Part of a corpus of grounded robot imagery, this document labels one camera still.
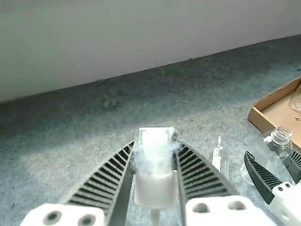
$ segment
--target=glass vial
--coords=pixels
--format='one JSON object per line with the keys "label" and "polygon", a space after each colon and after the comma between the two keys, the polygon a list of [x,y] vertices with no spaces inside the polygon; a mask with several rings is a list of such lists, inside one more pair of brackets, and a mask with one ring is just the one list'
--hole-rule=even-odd
{"label": "glass vial", "polygon": [[209,153],[209,161],[227,179],[229,176],[229,155],[227,150],[222,147],[222,137],[218,137],[217,147]]}
{"label": "glass vial", "polygon": [[289,105],[294,111],[301,113],[301,83],[292,95]]}
{"label": "glass vial", "polygon": [[[260,150],[258,154],[252,152],[252,154],[255,157],[260,155],[263,158],[261,159],[264,163],[262,165],[271,173],[276,174],[279,164],[282,164],[282,161],[293,151],[292,136],[292,131],[286,126],[279,126],[272,131],[265,132],[262,137],[265,150]],[[244,161],[239,171],[248,184],[254,185]]]}

